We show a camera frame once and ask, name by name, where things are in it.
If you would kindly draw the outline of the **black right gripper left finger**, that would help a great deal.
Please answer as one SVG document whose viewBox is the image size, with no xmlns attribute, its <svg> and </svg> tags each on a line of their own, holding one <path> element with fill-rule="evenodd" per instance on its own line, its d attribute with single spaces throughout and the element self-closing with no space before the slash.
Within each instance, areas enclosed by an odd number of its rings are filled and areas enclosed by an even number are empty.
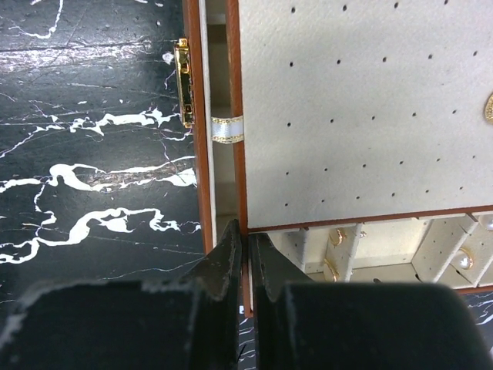
<svg viewBox="0 0 493 370">
<path fill-rule="evenodd" d="M 1 333 L 3 369 L 235 369 L 242 240 L 218 245 L 171 281 L 32 286 Z"/>
</svg>

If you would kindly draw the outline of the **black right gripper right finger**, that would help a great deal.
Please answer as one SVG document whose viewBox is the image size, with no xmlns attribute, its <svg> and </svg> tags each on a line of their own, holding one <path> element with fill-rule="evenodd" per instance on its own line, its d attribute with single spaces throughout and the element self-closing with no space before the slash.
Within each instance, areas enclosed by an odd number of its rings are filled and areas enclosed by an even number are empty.
<svg viewBox="0 0 493 370">
<path fill-rule="evenodd" d="M 316 282 L 249 237 L 259 369 L 490 369 L 463 300 L 440 284 Z"/>
</svg>

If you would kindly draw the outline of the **brown jewelry tray insert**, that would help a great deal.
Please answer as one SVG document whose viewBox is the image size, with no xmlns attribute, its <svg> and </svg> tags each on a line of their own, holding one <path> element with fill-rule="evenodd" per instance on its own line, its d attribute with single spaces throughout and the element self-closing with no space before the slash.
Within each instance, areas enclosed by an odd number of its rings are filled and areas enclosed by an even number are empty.
<svg viewBox="0 0 493 370">
<path fill-rule="evenodd" d="M 343 228 L 342 282 L 491 290 L 490 1 L 228 1 L 226 30 L 242 235 L 325 280 Z"/>
</svg>

